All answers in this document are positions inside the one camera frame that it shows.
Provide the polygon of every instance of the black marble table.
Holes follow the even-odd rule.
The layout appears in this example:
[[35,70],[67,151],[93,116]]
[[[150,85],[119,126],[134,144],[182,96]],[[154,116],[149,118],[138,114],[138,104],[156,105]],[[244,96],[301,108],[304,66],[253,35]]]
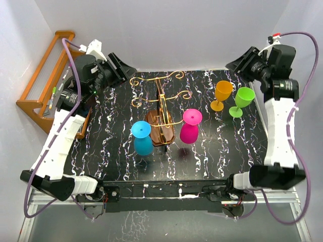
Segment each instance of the black marble table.
[[[142,72],[145,79],[162,77],[171,72]],[[224,110],[214,112],[216,83],[230,81],[234,92],[224,102]],[[141,157],[134,151],[131,126],[144,120],[156,103],[142,102],[139,108],[131,105],[133,97],[155,99],[154,81],[141,81],[136,87],[129,82],[116,89],[106,89],[97,98],[88,123],[86,137],[75,140],[65,164],[65,174],[90,174],[102,180],[170,180],[227,178],[232,173],[248,171],[252,164],[261,164],[267,147],[266,134],[255,101],[243,109],[241,118],[232,118],[229,108],[240,87],[248,83],[229,71],[187,71],[178,80],[175,75],[163,80],[166,97],[189,90],[193,97],[169,100],[168,110],[175,122],[189,108],[198,109],[203,120],[195,144],[184,144],[179,133],[182,124],[175,125],[176,139],[163,153],[155,147],[151,155]]]

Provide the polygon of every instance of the wooden frame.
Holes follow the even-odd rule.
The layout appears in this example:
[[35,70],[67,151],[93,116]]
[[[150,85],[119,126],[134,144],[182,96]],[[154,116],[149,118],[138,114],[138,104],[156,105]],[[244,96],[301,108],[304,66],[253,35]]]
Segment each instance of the wooden frame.
[[[40,126],[47,134],[49,134],[52,123],[54,121],[53,118],[44,117],[43,114],[46,110],[47,103],[49,99],[51,98],[51,93],[53,87],[55,87],[60,79],[60,76],[62,75],[62,72],[67,64],[68,56],[66,54],[65,49],[63,48],[59,59],[57,60],[53,71],[51,72],[51,75],[49,79],[47,80],[47,83],[39,97],[38,100],[26,100],[27,96],[32,89],[33,85],[36,82],[36,79],[41,71],[41,69],[44,67],[45,62],[47,61],[52,49],[54,48],[57,41],[60,41],[62,38],[67,38],[69,41],[72,41],[75,37],[75,33],[72,31],[56,31],[55,36],[52,39],[48,49],[46,50],[43,58],[41,59],[39,65],[37,66],[34,74],[32,75],[26,89],[24,90],[23,94],[21,95],[20,99],[16,102],[16,104],[36,123],[38,126]],[[84,54],[82,52],[74,51],[70,49],[70,52],[72,54],[73,59]],[[34,109],[40,108],[39,113],[36,113]],[[90,118],[91,111],[89,112],[88,116],[86,117],[86,120],[83,125],[83,129],[81,133],[76,134],[77,139],[83,139],[85,137],[85,131],[86,126]]]

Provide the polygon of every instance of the gray wall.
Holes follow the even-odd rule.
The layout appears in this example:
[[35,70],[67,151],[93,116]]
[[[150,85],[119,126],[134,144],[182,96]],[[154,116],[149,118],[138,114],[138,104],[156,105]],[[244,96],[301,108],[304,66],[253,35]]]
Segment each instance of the gray wall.
[[139,70],[223,68],[263,46],[288,0],[35,0],[50,29],[97,38]]
[[[311,203],[306,214],[306,223],[313,241],[322,241],[321,218],[323,209],[323,5],[321,0],[290,1],[286,10],[279,19],[275,32],[307,31],[315,36],[321,57],[316,68],[311,86],[307,95],[300,104],[300,109],[295,116],[295,143],[308,165],[311,181]],[[297,50],[293,62],[291,78],[300,83],[300,93],[311,72],[315,51],[310,38],[294,35],[283,37],[281,43],[294,46]],[[296,187],[302,203],[306,196],[306,182]]]
[[0,1],[0,238],[16,241],[26,185],[19,176],[39,155],[46,135],[15,104],[52,38],[33,0]]

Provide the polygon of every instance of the green goblet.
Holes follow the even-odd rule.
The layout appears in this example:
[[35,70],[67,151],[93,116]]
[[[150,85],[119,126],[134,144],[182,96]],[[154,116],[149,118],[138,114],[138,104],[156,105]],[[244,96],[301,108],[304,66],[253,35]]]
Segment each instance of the green goblet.
[[255,98],[254,91],[249,87],[242,87],[236,95],[236,106],[229,109],[229,114],[232,117],[241,117],[243,107],[248,106]]

